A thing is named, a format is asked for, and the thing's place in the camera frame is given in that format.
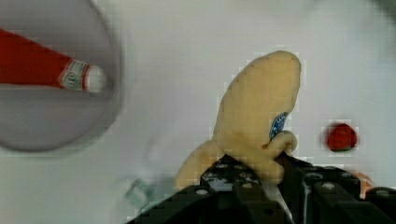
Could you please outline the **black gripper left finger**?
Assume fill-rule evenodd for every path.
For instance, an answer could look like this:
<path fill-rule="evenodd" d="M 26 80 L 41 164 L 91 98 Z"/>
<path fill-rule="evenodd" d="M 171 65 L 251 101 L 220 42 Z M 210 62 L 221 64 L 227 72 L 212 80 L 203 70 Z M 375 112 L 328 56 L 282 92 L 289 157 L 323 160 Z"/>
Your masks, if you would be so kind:
<path fill-rule="evenodd" d="M 293 224 L 245 164 L 225 156 L 188 186 L 127 224 Z"/>

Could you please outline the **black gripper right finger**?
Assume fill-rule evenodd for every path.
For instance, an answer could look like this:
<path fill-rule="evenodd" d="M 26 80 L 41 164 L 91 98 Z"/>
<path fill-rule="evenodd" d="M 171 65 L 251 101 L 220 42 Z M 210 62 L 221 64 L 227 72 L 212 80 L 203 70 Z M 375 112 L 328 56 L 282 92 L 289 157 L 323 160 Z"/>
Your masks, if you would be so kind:
<path fill-rule="evenodd" d="M 294 224 L 396 224 L 396 193 L 374 187 L 361 197 L 356 175 L 333 166 L 315 166 L 281 153 L 278 185 Z"/>

